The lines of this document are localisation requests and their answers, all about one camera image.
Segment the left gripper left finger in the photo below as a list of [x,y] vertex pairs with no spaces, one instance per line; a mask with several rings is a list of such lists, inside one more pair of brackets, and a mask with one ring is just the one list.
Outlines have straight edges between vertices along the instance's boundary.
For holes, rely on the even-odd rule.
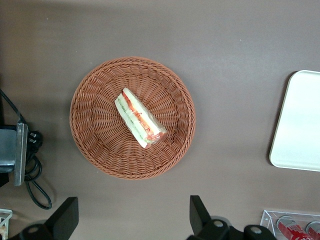
[[32,224],[16,234],[16,240],[68,240],[79,223],[79,201],[68,197],[44,222]]

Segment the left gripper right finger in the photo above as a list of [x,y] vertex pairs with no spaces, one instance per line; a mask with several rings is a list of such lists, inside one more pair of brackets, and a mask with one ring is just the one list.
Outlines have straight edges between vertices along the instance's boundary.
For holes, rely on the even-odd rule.
[[198,195],[189,199],[189,222],[193,234],[188,240],[233,240],[231,223],[224,217],[211,216]]

